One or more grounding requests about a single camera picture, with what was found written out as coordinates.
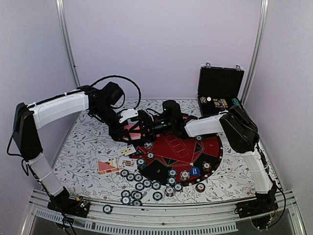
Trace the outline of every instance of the white panel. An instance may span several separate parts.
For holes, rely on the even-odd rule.
[[[260,0],[65,0],[81,84],[123,75],[144,98],[195,98],[206,61],[239,64],[244,84],[260,7]],[[123,88],[137,97],[132,84]]]
[[[313,1],[269,1],[246,108],[313,234]]]
[[[74,88],[61,36],[55,1],[0,1],[0,234],[19,234],[19,224],[34,186],[21,158],[5,153],[15,107],[47,99]],[[48,124],[40,132],[49,162],[73,116]],[[12,153],[17,153],[14,143]]]

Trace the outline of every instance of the poker chip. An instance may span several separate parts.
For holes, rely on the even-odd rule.
[[[152,188],[158,190],[161,188],[161,184],[158,181],[152,183]]]
[[[137,167],[139,170],[143,170],[146,166],[147,166],[146,160],[144,160],[143,158],[139,158],[137,160]]]
[[[202,141],[203,138],[202,138],[202,136],[196,136],[196,140],[197,140],[197,141]]]
[[[174,170],[174,169],[171,169],[171,170],[168,171],[168,175],[169,176],[177,176],[177,171]]]
[[[138,191],[134,191],[132,194],[134,199],[140,200],[142,198],[142,193]]]
[[[146,188],[151,187],[152,184],[151,180],[144,180],[142,183]]]
[[[202,168],[203,168],[204,171],[208,172],[208,171],[211,170],[211,164],[210,164],[210,163],[207,163],[207,162],[204,162],[204,163],[202,164]]]
[[[140,200],[135,199],[133,200],[132,205],[139,207],[142,206],[142,202]]]
[[[128,170],[122,170],[121,171],[121,176],[126,177],[128,175]]]
[[[198,175],[200,175],[200,169],[199,168],[197,168],[197,167],[192,167],[190,170],[189,170],[189,172],[190,172],[190,174],[192,175],[192,176],[198,176]]]
[[[145,186],[143,185],[143,183],[137,183],[135,185],[135,188],[139,191],[142,191],[145,188]]]
[[[143,179],[143,176],[141,174],[135,175],[135,181],[140,182],[142,181],[142,179]]]
[[[113,211],[113,207],[110,205],[104,205],[102,210],[105,214],[111,214],[111,212]]]
[[[131,203],[131,199],[130,199],[130,197],[122,197],[121,202],[124,205],[129,205]]]
[[[126,176],[126,179],[127,179],[128,181],[133,181],[134,178],[135,178],[135,175],[132,174],[132,173],[129,173],[129,174]]]
[[[122,197],[129,197],[130,195],[131,195],[131,192],[129,192],[128,190],[124,190],[121,192]]]
[[[167,197],[173,197],[175,193],[175,190],[173,187],[168,187],[165,189],[165,196]]]
[[[196,185],[197,192],[204,192],[205,191],[205,185],[203,183],[198,183]]]
[[[152,195],[153,199],[155,199],[156,201],[159,201],[162,199],[163,195],[162,193],[160,192],[155,192],[153,195]]]
[[[175,184],[175,183],[176,183],[175,177],[169,177],[169,178],[167,178],[167,183],[170,184],[170,185]]]
[[[155,155],[154,155],[153,153],[148,153],[148,154],[147,154],[147,158],[148,158],[148,159],[152,159],[154,156],[155,156]]]
[[[187,181],[189,180],[190,178],[190,173],[186,170],[183,170],[180,175],[179,175],[179,178],[182,180],[182,181]]]
[[[182,191],[182,184],[181,184],[181,183],[176,183],[176,184],[174,184],[174,189],[175,189],[177,192],[181,192],[181,191]]]

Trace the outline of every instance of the stack of poker chips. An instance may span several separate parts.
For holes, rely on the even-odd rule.
[[[139,170],[143,170],[146,166],[147,166],[146,160],[144,160],[143,158],[139,158],[137,160],[137,167]]]

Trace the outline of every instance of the black triangle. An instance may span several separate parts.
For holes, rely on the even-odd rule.
[[[196,142],[196,148],[202,149],[201,145],[198,142]]]
[[[142,152],[140,149],[138,149],[138,150],[135,152],[134,155],[135,155],[135,156],[137,156],[137,155],[143,155],[143,152]]]
[[[177,161],[176,161],[176,160],[173,160],[173,159],[170,159],[168,165],[173,164],[173,163],[175,163],[175,162],[177,162]]]
[[[169,162],[170,162],[170,160],[171,160],[171,159],[169,159],[169,158],[165,158],[165,157],[163,157],[163,159],[164,159],[164,161],[166,162],[166,164],[168,164],[168,165],[169,165]]]

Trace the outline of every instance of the red poker mat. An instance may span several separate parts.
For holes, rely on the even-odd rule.
[[[196,184],[206,179],[215,171],[222,160],[223,148],[220,137],[217,134],[203,136],[202,141],[195,138],[186,140],[175,137],[172,132],[159,135],[158,139],[151,147],[137,147],[136,153],[131,157],[135,159],[143,158],[147,166],[140,170],[140,173],[148,179],[157,180],[163,185],[167,184],[168,171],[177,171],[176,180],[183,185]],[[147,158],[148,153],[153,153],[152,160]],[[203,170],[203,163],[210,163],[210,171]],[[179,177],[184,170],[193,167],[200,169],[199,176],[192,176],[187,181],[182,181]]]

